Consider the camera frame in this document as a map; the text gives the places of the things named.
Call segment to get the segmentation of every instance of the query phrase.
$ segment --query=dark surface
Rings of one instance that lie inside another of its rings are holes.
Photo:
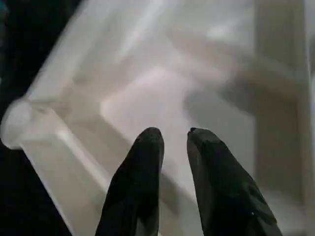
[[[79,0],[10,0],[5,21],[0,117],[23,96]],[[0,144],[0,235],[70,235],[29,160]]]

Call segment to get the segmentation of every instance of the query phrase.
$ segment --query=white plastic tray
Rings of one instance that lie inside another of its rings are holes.
[[[186,152],[192,126],[227,143],[285,236],[315,235],[304,7],[87,0],[11,105],[1,139],[25,151],[76,236],[94,235],[112,175],[149,126],[165,141],[162,236],[202,235]]]

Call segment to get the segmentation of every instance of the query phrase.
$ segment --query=white surface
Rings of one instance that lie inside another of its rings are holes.
[[[86,1],[8,110],[1,139],[23,148],[73,235],[87,236],[133,140],[156,126],[165,140],[160,234],[198,236],[186,138],[208,128],[255,178],[283,234],[314,235],[313,91],[296,6]]]

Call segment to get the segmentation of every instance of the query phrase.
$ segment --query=white plastic container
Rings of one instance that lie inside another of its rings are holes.
[[[226,142],[285,236],[315,235],[311,5],[87,0],[8,109],[1,139],[25,151],[76,236],[94,235],[112,175],[149,126],[165,141],[162,236],[203,235],[193,126]]]

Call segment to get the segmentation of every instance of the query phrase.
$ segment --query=white plastic part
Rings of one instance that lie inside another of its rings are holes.
[[[87,0],[1,139],[22,148],[73,235],[94,235],[136,136],[160,128],[160,234],[201,236],[190,127],[226,142],[285,236],[315,235],[312,0]]]

